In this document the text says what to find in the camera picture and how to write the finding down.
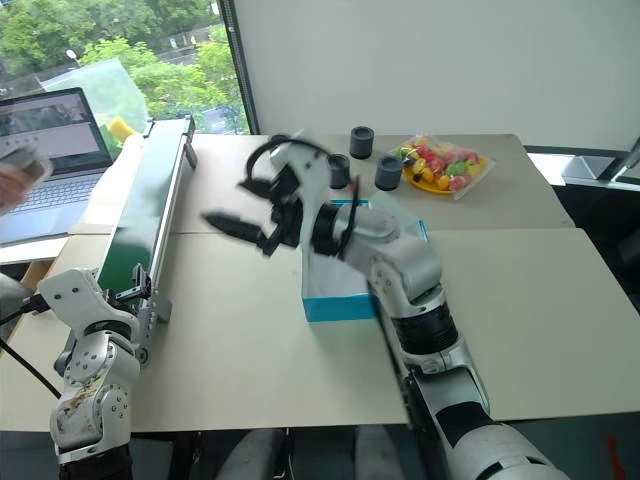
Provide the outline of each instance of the table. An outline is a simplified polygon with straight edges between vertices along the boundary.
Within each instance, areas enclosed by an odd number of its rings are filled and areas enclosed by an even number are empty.
[[[35,262],[38,260],[51,260],[60,255],[62,248],[67,243],[68,237],[50,238],[11,245],[0,246],[0,265],[14,263]]]
[[[369,198],[378,191],[373,182],[377,158],[407,138],[378,136],[371,158],[351,159],[352,174],[361,177],[363,198]],[[494,158],[497,167],[460,201],[421,193],[403,179],[400,187],[391,194],[413,214],[424,218],[430,230],[573,227],[551,186],[535,168],[516,136],[454,135],[441,138]],[[200,213],[221,208],[240,211],[248,221],[264,224],[269,218],[270,206],[239,189],[236,184],[244,178],[249,154],[267,139],[266,136],[195,135],[193,148],[199,164],[195,173],[185,175],[185,188],[176,205],[173,231],[210,232],[211,228],[202,221]],[[325,135],[319,136],[317,141],[331,151],[348,153],[347,136]],[[132,147],[125,155],[135,162],[135,152]],[[255,174],[273,176],[267,155],[256,164]],[[123,203],[121,178],[123,175],[107,177],[105,174],[96,187],[101,192],[99,204],[92,202],[73,233],[111,232],[122,208],[120,206],[118,210],[118,205]],[[332,190],[331,197],[347,198],[347,192]]]
[[[432,240],[496,419],[640,409],[638,315],[584,232],[453,230]],[[97,265],[106,241],[72,236],[52,273]],[[266,260],[221,235],[174,234],[166,262],[173,317],[136,385],[134,431],[406,421],[374,320],[306,323],[298,252]],[[237,292],[249,299],[233,301]],[[51,362],[67,332],[50,313],[25,317],[12,345],[60,386]],[[0,430],[47,430],[48,392],[5,358],[0,382],[12,385],[0,391]]]

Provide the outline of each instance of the white robotic arm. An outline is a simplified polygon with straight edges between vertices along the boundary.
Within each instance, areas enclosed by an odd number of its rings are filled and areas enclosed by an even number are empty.
[[[275,178],[254,179],[257,159],[278,145],[272,154]],[[269,237],[224,212],[203,217],[266,255],[280,243],[301,244],[366,275],[397,333],[412,403],[431,419],[454,480],[568,480],[519,432],[489,417],[488,398],[449,313],[441,261],[431,244],[401,230],[386,212],[357,209],[357,182],[352,205],[327,203],[326,154],[310,142],[288,139],[269,142],[249,157],[247,180],[240,185],[273,204],[277,226]]]
[[[127,444],[131,394],[140,373],[138,320],[110,305],[90,270],[69,270],[38,287],[77,341],[64,369],[64,392],[50,417],[60,478],[82,478],[81,472],[91,478],[131,478]]]

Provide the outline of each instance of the tree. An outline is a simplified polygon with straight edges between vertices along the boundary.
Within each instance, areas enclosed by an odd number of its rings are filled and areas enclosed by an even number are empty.
[[[225,94],[226,102],[220,107],[235,133],[249,131],[244,113],[242,93],[224,28],[211,28],[211,41],[198,51],[197,62],[206,77]]]
[[[142,0],[14,0],[0,10],[0,54],[12,74],[68,63],[100,38],[146,39],[157,24]]]
[[[147,0],[147,4],[159,19],[158,30],[165,36],[210,25],[213,19],[209,0]]]
[[[100,40],[87,45],[81,65],[117,58],[142,91],[149,113],[157,119],[190,114],[201,132],[210,125],[202,110],[227,103],[219,86],[207,78],[200,65],[174,65],[156,59],[142,42],[133,46],[124,38]]]

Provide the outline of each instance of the dark gray cylinder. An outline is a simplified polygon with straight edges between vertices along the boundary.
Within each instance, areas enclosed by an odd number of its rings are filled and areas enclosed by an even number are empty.
[[[373,150],[373,130],[369,127],[354,127],[351,129],[351,143],[349,153],[353,158],[364,160],[371,156]]]
[[[327,158],[331,170],[331,188],[344,188],[349,184],[349,159],[344,155],[333,154]]]
[[[394,190],[400,184],[402,176],[402,160],[391,155],[385,155],[378,160],[376,170],[376,187],[380,190]]]

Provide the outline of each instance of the laptop keyboard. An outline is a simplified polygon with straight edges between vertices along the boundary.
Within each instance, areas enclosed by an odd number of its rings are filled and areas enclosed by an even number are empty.
[[[87,200],[97,178],[78,180],[76,182],[43,184],[29,194],[28,200],[18,205],[11,213],[35,210],[36,208],[55,207],[65,203],[76,203]]]

